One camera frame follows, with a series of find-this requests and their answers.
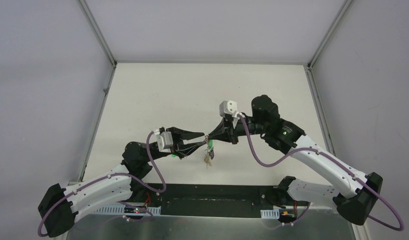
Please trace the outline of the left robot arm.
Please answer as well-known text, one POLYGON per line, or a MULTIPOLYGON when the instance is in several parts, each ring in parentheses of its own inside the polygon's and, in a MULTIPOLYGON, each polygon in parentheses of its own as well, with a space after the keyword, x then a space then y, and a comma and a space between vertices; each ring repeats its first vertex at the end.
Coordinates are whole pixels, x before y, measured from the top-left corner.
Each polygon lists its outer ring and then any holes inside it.
POLYGON ((56 183, 48 188, 37 208, 41 216, 38 236, 58 237, 108 204, 128 199, 140 202, 145 189, 164 193, 167 183, 156 160, 170 155, 183 159, 204 145, 203 132, 177 127, 161 127, 149 132, 145 142, 128 143, 121 163, 107 172, 77 184, 62 187, 56 183))

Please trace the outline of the large keyring with keys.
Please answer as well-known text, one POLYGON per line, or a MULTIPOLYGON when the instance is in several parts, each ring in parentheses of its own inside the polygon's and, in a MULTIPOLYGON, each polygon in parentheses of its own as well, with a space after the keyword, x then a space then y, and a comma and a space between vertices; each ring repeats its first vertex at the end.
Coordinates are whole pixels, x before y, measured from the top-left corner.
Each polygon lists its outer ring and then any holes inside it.
POLYGON ((212 166, 212 160, 215 157, 213 140, 211 140, 208 135, 205 136, 205 145, 206 149, 203 161, 205 162, 206 167, 208 168, 209 166, 212 166))

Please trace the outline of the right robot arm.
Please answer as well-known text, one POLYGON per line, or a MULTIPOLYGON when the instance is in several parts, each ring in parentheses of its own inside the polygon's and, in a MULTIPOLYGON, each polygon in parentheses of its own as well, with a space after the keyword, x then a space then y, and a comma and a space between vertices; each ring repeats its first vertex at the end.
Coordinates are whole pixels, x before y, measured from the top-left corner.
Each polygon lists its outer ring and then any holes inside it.
POLYGON ((300 161, 328 181, 324 185, 286 176, 276 187, 279 203, 316 203, 336 210, 352 224, 363 225, 378 200, 383 178, 357 170, 321 148, 303 129, 281 118, 278 105, 267 95, 255 97, 251 110, 247 116, 235 101, 223 101, 219 105, 222 120, 209 139, 236 144, 241 136, 259 135, 285 158, 300 161))

